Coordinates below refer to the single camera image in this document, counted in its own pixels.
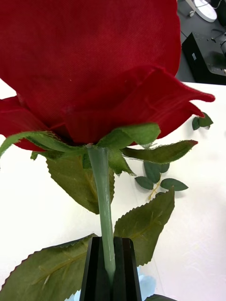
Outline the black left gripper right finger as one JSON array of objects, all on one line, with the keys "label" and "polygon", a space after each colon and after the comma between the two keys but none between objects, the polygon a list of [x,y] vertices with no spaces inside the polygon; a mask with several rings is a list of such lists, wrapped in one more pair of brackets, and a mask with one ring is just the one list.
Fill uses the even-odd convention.
[{"label": "black left gripper right finger", "polygon": [[116,271],[113,280],[115,301],[140,301],[141,292],[133,242],[129,238],[114,238]]}]

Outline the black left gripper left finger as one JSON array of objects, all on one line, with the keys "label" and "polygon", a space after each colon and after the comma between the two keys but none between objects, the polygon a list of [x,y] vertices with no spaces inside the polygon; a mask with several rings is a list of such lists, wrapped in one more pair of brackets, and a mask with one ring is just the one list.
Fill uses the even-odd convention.
[{"label": "black left gripper left finger", "polygon": [[81,285],[81,301],[112,301],[113,280],[105,269],[101,237],[92,237],[88,244]]}]

